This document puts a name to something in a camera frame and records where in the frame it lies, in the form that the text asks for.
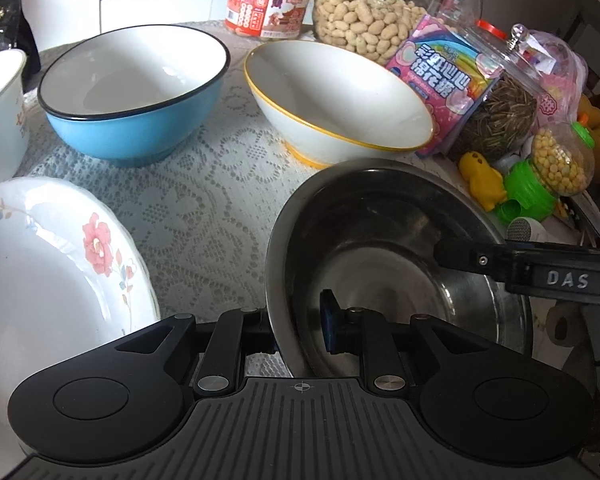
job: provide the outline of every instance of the floral plate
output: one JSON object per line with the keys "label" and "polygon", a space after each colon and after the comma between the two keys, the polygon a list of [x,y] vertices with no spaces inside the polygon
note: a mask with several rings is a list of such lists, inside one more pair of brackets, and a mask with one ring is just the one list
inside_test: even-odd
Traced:
{"label": "floral plate", "polygon": [[129,233],[64,180],[0,184],[0,478],[24,458],[7,420],[31,374],[159,319]]}

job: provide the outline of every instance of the yellow-rimmed white bowl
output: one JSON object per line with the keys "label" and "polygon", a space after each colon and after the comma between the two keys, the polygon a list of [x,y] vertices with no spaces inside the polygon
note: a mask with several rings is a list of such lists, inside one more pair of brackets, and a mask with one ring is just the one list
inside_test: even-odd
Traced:
{"label": "yellow-rimmed white bowl", "polygon": [[418,95],[393,73],[312,41],[254,48],[244,73],[291,152],[316,167],[391,157],[425,146],[433,125]]}

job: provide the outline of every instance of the white tablecloth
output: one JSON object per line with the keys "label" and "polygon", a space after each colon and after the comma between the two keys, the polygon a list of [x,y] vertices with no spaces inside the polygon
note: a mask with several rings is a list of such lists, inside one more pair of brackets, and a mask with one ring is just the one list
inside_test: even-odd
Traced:
{"label": "white tablecloth", "polygon": [[[315,170],[289,154],[251,95],[242,62],[258,43],[227,32],[222,22],[188,25],[223,41],[232,63],[218,106],[173,155],[137,169],[81,155],[56,136],[32,90],[25,96],[31,140],[18,175],[63,178],[92,192],[132,234],[161,315],[190,312],[205,322],[232,308],[264,307],[271,229]],[[69,47],[43,52],[43,70]],[[402,159],[458,183],[455,169],[414,155]],[[288,372],[278,356],[255,356],[248,373]]]}

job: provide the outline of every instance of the red lid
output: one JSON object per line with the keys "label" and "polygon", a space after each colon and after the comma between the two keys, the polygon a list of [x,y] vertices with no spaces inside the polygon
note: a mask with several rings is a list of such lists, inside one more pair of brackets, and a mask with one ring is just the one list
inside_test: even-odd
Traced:
{"label": "red lid", "polygon": [[500,38],[501,40],[507,39],[507,35],[504,32],[502,32],[499,28],[496,28],[493,25],[491,25],[491,23],[486,22],[485,20],[478,20],[476,25],[478,25],[478,27],[480,28],[483,28],[487,32],[490,32],[496,38]]}

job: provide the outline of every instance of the bowl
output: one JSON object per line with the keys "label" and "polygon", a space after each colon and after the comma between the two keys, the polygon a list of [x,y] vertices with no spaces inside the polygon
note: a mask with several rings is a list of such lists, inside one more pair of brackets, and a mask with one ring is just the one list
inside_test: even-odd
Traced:
{"label": "bowl", "polygon": [[430,314],[530,355],[528,298],[487,276],[439,267],[433,248],[443,235],[504,243],[460,191],[397,161],[344,162],[302,184],[275,222],[265,275],[269,319],[291,373],[358,375],[358,358],[325,350],[325,288],[342,308],[379,310],[401,323]]}
{"label": "bowl", "polygon": [[224,43],[202,30],[121,28],[59,57],[40,82],[38,100],[72,148],[143,166],[165,158],[202,124],[229,63]]}
{"label": "bowl", "polygon": [[312,41],[265,43],[246,57],[244,74],[262,113],[311,166],[391,157],[432,137],[432,119],[418,95],[347,50]]}
{"label": "bowl", "polygon": [[0,182],[16,173],[29,143],[20,78],[26,60],[21,50],[0,51]]}
{"label": "bowl", "polygon": [[92,194],[54,178],[0,184],[0,478],[25,458],[11,393],[34,373],[160,319],[131,236]]}

